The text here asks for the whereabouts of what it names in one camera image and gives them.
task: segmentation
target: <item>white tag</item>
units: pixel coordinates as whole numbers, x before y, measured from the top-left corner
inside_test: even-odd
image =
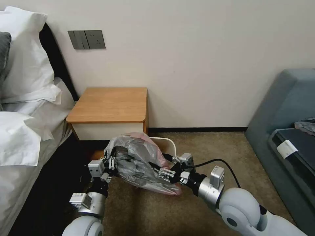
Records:
[[[277,147],[278,152],[283,157],[283,159],[286,159],[288,156],[290,156],[292,153],[299,151],[296,149],[296,147],[290,142],[290,140],[285,140],[283,143],[281,143]]]

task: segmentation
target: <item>wall switch panel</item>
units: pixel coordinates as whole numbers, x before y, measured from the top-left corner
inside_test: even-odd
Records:
[[[103,33],[101,30],[86,30],[85,35],[90,49],[105,48]]]
[[[104,49],[105,43],[101,30],[68,31],[74,49]]]

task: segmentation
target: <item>plastic bag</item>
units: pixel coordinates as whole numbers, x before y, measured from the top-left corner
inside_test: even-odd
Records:
[[[315,117],[295,122],[294,127],[315,136]]]
[[[160,178],[149,162],[160,167],[171,167],[171,162],[163,157],[159,147],[144,133],[129,133],[113,138],[104,150],[109,158],[115,152],[115,167],[118,175],[126,182],[154,192],[179,195],[179,184],[171,184]]]

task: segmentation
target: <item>carpet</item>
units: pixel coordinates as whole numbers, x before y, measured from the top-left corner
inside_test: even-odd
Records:
[[[194,163],[214,158],[224,159],[234,170],[242,188],[274,214],[293,222],[265,170],[242,132],[158,133],[151,136],[172,139],[177,154],[192,153]],[[171,147],[161,146],[172,153]],[[225,189],[236,187],[229,169],[220,162],[197,168],[210,175],[215,165],[225,168]],[[114,177],[109,184],[103,224],[106,236],[120,235],[239,235],[221,217],[182,186],[180,196],[168,196],[136,188]]]

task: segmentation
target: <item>robotic hand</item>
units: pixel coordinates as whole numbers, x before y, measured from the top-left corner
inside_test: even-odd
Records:
[[[63,236],[102,236],[105,199],[108,195],[108,183],[117,174],[114,166],[115,157],[91,161],[88,166],[92,175],[93,185],[85,193],[74,193],[70,203],[77,207],[83,216],[76,218],[68,225]],[[192,189],[193,194],[201,197],[208,207],[221,215],[223,221],[233,230],[243,236],[306,236],[286,219],[273,215],[262,207],[248,191],[239,188],[224,189],[224,169],[215,166],[208,178],[198,174],[194,166],[193,157],[184,153],[181,157],[171,157],[174,166],[169,170],[149,163],[159,177],[170,183],[180,182]]]

